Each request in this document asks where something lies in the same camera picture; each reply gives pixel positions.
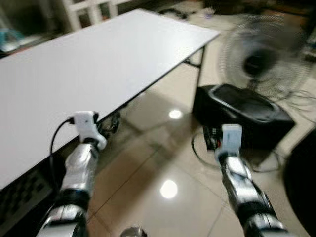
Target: white table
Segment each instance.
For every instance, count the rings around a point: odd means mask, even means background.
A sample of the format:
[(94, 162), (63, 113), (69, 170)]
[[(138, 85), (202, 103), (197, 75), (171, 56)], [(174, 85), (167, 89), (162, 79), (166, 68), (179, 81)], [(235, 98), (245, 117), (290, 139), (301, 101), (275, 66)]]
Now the white table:
[[(48, 156), (74, 111), (108, 116), (218, 34), (134, 10), (0, 60), (0, 189)], [(76, 135), (63, 128), (55, 150)]]

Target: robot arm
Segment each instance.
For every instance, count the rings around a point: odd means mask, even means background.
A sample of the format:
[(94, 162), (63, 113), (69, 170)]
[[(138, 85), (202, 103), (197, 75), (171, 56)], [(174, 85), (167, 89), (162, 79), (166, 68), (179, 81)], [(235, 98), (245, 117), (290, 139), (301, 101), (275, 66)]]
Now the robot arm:
[(106, 139), (96, 127), (97, 114), (78, 111), (74, 123), (81, 144), (66, 159), (64, 177), (57, 201), (37, 237), (87, 237), (85, 216), (93, 193), (99, 151)]
[(229, 202), (246, 237), (294, 237), (277, 216), (267, 195), (252, 181), (251, 173), (239, 157), (241, 127), (222, 126), (223, 139), (215, 156), (221, 165), (222, 181)]

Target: table leg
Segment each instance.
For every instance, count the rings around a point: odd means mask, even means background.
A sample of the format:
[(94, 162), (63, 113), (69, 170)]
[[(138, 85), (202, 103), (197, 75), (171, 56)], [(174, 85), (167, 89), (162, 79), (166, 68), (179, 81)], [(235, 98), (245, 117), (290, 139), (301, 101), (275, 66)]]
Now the table leg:
[(203, 67), (203, 62), (204, 62), (204, 57), (205, 57), (205, 51), (206, 51), (206, 46), (204, 46), (202, 48), (202, 56), (201, 56), (201, 63), (200, 65), (198, 66), (199, 70), (198, 70), (198, 75), (197, 75), (197, 84), (196, 84), (196, 89), (199, 85), (199, 81), (201, 79), (201, 76), (202, 76), (202, 67)]

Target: floor grout line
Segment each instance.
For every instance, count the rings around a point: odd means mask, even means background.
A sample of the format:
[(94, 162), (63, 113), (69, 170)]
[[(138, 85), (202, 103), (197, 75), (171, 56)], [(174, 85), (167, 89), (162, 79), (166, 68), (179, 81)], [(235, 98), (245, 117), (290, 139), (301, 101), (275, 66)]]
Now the floor grout line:
[(94, 215), (95, 219), (97, 219), (98, 222), (111, 234), (113, 234), (111, 228), (102, 220), (102, 218), (99, 218), (99, 216)]
[(97, 212), (132, 178), (132, 176), (151, 158), (154, 156), (154, 154), (156, 154), (157, 151), (154, 151), (148, 158), (146, 158), (137, 169), (134, 170), (134, 172), (131, 173), (131, 175), (127, 178), (127, 180), (120, 185), (119, 188), (117, 188), (112, 194), (111, 196), (93, 213), (94, 215), (97, 214)]
[(162, 147), (160, 147), (157, 152), (163, 156), (163, 158), (165, 158), (166, 160), (168, 160), (171, 164), (175, 165), (177, 168), (181, 169), (183, 172), (185, 172), (186, 174), (188, 174), (192, 179), (194, 179), (195, 181), (197, 181), (198, 183), (202, 184), (205, 188), (207, 188), (209, 191), (211, 191), (213, 194), (215, 194), (218, 198), (220, 198), (223, 202), (226, 202), (227, 200), (225, 198), (222, 198), (221, 196), (219, 196), (217, 193), (215, 193), (213, 190), (211, 190), (207, 185), (205, 185), (201, 180), (197, 179), (195, 176), (193, 176), (192, 174), (190, 174), (188, 171), (186, 171), (184, 168), (182, 168), (181, 166), (179, 166), (176, 162), (172, 162), (170, 159), (164, 157), (164, 155), (159, 152), (159, 150), (161, 150)]
[(219, 220), (220, 216), (222, 215), (224, 211), (224, 206), (221, 207), (221, 210), (219, 211), (219, 213), (217, 214), (216, 216), (216, 219), (211, 227), (211, 229), (209, 230), (208, 234), (207, 234), (207, 237), (210, 237), (211, 233), (212, 233), (212, 230), (214, 229), (214, 226), (216, 225), (217, 221)]

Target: fan guard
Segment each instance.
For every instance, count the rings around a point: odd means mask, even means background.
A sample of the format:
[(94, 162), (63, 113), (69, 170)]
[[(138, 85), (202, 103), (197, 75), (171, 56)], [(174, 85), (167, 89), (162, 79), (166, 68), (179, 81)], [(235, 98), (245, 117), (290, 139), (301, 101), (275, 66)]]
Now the fan guard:
[(307, 79), (299, 56), (304, 34), (276, 16), (252, 16), (228, 35), (220, 57), (222, 80), (270, 99), (285, 98)]

